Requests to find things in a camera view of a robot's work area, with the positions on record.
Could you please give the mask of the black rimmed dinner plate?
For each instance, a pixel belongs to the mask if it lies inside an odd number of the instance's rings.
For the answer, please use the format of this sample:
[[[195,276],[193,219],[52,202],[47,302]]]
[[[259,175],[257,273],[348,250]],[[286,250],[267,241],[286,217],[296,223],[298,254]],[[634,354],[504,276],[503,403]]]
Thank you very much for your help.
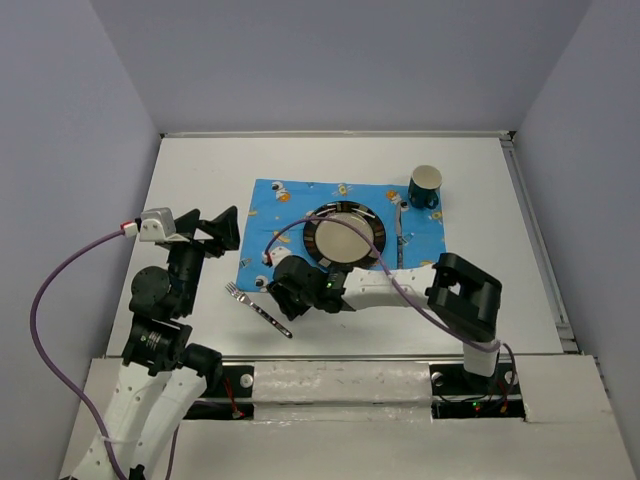
[[[307,221],[303,245],[307,254],[325,269],[357,267],[369,269],[387,244],[382,218],[371,208],[353,201],[326,203],[312,212],[324,221]]]

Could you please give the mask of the steel fork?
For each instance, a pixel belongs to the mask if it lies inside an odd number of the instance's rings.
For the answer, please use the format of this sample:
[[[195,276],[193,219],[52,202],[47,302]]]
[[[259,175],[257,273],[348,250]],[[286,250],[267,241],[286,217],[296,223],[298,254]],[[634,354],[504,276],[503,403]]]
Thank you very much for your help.
[[[225,285],[226,291],[239,303],[249,307],[253,312],[257,313],[261,318],[267,321],[273,326],[280,334],[288,339],[293,338],[292,332],[287,329],[283,324],[278,322],[273,316],[256,304],[246,292],[240,290],[233,282],[229,282]]]

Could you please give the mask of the blue space-print cloth placemat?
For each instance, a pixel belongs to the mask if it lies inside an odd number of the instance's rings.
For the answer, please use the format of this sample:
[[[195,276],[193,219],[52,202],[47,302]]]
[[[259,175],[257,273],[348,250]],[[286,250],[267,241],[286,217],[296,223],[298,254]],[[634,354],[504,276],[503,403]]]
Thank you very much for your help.
[[[262,263],[262,253],[279,246],[288,248],[291,254],[302,257],[314,267],[328,270],[307,254],[303,227],[307,221],[324,221],[324,218],[312,216],[312,212],[336,201],[364,204],[382,218],[387,244],[382,254],[370,244],[378,261],[369,269],[379,270],[380,260],[397,269],[395,214],[396,205],[401,201],[404,268],[433,264],[447,251],[442,210],[412,207],[406,186],[258,179],[245,227],[236,280],[238,286],[250,292],[264,292],[274,269]]]

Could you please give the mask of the steel knife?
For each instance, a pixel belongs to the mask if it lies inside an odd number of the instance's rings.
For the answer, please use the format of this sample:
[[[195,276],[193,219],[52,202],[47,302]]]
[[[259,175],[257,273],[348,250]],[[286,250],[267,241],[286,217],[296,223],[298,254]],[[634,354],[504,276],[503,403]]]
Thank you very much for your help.
[[[403,202],[401,201],[396,205],[396,214],[395,214],[395,233],[396,233],[396,268],[403,269],[404,268],[404,253],[403,253],[403,233],[402,233],[402,213],[403,213]]]

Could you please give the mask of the teal mug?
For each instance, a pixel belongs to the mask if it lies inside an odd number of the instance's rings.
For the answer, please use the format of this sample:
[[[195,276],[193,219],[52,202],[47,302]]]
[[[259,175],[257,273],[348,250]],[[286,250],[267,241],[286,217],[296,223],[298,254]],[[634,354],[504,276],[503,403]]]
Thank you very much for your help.
[[[417,209],[434,210],[440,204],[439,189],[442,185],[441,172],[430,165],[416,167],[410,176],[408,187],[409,202]]]

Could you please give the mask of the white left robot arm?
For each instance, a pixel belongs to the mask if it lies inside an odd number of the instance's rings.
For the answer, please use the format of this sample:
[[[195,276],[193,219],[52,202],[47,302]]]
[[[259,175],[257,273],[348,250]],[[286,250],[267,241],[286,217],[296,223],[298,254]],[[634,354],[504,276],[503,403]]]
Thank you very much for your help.
[[[121,225],[124,236],[166,249],[167,265],[146,267],[132,280],[131,329],[116,384],[71,478],[152,478],[189,408],[219,388],[221,354],[190,342],[183,320],[193,311],[204,261],[238,249],[237,215],[234,206],[213,220],[197,209],[174,217],[155,208]]]

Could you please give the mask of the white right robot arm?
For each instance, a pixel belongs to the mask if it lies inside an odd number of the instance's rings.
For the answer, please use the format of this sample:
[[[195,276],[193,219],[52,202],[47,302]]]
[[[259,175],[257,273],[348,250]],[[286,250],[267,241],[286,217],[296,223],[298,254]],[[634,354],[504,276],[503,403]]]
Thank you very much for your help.
[[[267,291],[289,320],[310,309],[336,314],[414,308],[463,344],[460,379],[468,390],[482,392],[496,381],[502,283],[456,254],[442,254],[432,266],[390,271],[323,271],[287,255],[275,266]]]

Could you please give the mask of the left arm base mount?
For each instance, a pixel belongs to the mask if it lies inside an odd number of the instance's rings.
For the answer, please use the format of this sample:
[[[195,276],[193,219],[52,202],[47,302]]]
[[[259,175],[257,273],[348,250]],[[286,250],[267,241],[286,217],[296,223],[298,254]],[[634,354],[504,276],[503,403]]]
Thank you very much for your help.
[[[234,421],[254,416],[253,364],[225,364],[218,383],[207,387],[184,416],[185,420]]]

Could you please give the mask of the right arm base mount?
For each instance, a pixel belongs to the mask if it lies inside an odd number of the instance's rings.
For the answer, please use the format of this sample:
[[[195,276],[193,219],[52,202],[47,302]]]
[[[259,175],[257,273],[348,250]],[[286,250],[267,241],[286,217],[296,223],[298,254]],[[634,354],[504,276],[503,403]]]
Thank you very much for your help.
[[[462,364],[430,367],[435,420],[525,419],[524,402],[510,363],[499,363],[492,377],[467,372]]]

